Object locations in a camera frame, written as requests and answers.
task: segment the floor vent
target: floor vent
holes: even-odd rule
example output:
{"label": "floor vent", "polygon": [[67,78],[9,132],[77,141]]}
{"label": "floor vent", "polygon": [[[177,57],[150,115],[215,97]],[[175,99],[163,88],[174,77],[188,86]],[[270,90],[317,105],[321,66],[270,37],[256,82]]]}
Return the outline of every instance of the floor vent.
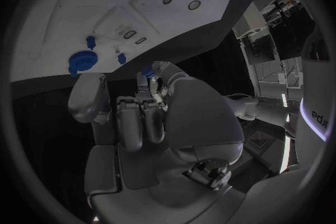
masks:
{"label": "floor vent", "polygon": [[249,141],[251,143],[254,143],[256,146],[260,148],[263,147],[267,143],[268,140],[270,140],[270,136],[260,131],[255,132],[249,138]]}

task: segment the round hole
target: round hole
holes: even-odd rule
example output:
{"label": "round hole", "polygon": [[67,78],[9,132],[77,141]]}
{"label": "round hole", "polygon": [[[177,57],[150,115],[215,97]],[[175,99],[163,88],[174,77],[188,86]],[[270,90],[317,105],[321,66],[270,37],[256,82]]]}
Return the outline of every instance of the round hole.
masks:
{"label": "round hole", "polygon": [[200,1],[192,1],[192,2],[189,4],[188,8],[189,8],[190,10],[195,10],[195,9],[198,8],[199,6],[200,6]]}
{"label": "round hole", "polygon": [[169,4],[172,0],[164,0],[164,4]]}

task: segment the purple light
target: purple light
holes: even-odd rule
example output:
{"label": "purple light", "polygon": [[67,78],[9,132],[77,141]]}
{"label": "purple light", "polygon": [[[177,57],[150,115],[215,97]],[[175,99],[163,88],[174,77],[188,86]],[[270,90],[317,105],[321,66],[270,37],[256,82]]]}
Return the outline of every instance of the purple light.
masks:
{"label": "purple light", "polygon": [[314,131],[314,133],[316,133],[323,141],[325,141],[326,137],[319,130],[317,130],[315,126],[307,118],[305,111],[304,111],[304,99],[303,98],[300,103],[300,112],[301,112],[303,119],[308,124],[308,126]]}

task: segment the blue cap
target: blue cap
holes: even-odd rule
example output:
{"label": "blue cap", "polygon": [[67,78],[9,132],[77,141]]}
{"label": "blue cap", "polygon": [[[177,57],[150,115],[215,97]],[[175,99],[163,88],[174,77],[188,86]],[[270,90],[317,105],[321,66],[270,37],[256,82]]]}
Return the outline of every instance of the blue cap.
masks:
{"label": "blue cap", "polygon": [[118,55],[118,62],[120,64],[126,64],[126,56],[124,53]]}
{"label": "blue cap", "polygon": [[69,73],[75,76],[77,71],[86,71],[98,62],[98,56],[94,52],[77,52],[69,59]]}
{"label": "blue cap", "polygon": [[146,76],[147,78],[152,78],[155,76],[152,66],[146,66],[144,69],[141,70],[141,73]]}
{"label": "blue cap", "polygon": [[93,50],[94,47],[96,46],[96,41],[94,36],[88,36],[86,38],[86,45],[89,49]]}

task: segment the light strip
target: light strip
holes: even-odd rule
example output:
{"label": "light strip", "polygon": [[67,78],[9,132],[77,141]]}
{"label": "light strip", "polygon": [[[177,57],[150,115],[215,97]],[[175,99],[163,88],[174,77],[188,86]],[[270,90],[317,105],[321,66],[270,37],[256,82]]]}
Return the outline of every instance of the light strip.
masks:
{"label": "light strip", "polygon": [[315,128],[315,126],[309,121],[309,119],[307,118],[305,111],[304,111],[304,99],[302,98],[301,103],[300,103],[300,112],[301,115],[303,117],[303,119],[305,120],[305,122],[308,124],[308,126],[323,140],[326,140],[326,137]]}
{"label": "light strip", "polygon": [[290,159],[290,150],[291,150],[291,139],[286,136],[286,140],[284,142],[284,150],[282,157],[282,165],[280,168],[280,174],[285,171],[288,167],[288,160]]}
{"label": "light strip", "polygon": [[282,96],[283,106],[284,106],[284,107],[287,107],[287,100],[286,100],[286,96],[285,96],[285,94],[282,94],[281,96]]}

